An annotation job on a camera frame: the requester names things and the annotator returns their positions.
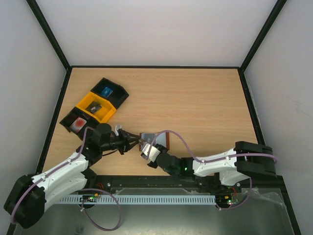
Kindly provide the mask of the brown leather card holder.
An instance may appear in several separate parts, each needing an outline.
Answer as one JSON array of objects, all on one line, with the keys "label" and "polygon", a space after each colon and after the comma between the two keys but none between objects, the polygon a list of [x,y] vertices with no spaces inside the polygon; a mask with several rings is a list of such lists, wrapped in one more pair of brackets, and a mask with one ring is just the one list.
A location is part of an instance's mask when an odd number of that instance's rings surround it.
[{"label": "brown leather card holder", "polygon": [[[143,139],[144,142],[151,143],[151,141],[154,139],[154,137],[157,135],[157,133],[140,133],[140,137]],[[159,144],[162,145],[164,148],[166,148],[166,152],[170,149],[170,140],[169,140],[169,133],[162,133],[160,134],[156,140],[154,145]]]}]

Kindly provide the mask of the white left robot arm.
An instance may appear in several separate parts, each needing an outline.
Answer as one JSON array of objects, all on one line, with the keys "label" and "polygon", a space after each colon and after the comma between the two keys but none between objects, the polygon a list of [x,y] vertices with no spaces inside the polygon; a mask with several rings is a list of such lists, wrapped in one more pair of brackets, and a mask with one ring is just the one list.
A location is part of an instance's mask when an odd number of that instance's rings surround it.
[{"label": "white left robot arm", "polygon": [[86,127],[80,147],[53,168],[18,178],[4,203],[12,224],[27,229],[36,224],[55,202],[92,185],[96,174],[90,169],[105,151],[121,155],[140,143],[141,137],[107,123]]}]

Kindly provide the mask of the red credit card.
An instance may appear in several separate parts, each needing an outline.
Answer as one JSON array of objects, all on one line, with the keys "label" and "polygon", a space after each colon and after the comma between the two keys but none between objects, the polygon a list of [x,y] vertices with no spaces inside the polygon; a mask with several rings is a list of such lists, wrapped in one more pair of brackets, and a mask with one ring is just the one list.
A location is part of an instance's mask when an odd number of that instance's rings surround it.
[{"label": "red credit card", "polygon": [[70,129],[75,133],[80,132],[80,130],[85,126],[87,121],[81,117],[78,117],[70,126]]}]

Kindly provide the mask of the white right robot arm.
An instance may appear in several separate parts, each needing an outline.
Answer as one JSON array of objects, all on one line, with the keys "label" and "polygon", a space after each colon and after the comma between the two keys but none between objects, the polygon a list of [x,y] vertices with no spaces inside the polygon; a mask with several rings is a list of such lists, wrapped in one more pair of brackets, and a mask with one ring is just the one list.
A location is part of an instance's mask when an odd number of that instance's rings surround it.
[{"label": "white right robot arm", "polygon": [[170,155],[163,145],[152,146],[149,143],[143,145],[141,152],[141,156],[149,161],[149,167],[159,167],[171,176],[218,175],[213,186],[220,192],[248,178],[263,181],[277,178],[277,157],[273,155],[272,148],[246,141],[238,141],[234,148],[207,157],[178,158]]}]

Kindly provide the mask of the black credit card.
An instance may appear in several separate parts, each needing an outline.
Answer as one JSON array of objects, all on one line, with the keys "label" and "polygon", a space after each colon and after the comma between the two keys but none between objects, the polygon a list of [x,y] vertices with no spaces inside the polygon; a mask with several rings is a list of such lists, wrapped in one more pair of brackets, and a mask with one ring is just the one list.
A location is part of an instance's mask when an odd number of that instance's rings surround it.
[{"label": "black credit card", "polygon": [[100,110],[102,107],[101,105],[96,102],[96,101],[93,101],[87,108],[86,108],[86,111],[88,111],[89,113],[91,114],[95,114],[98,110]]}]

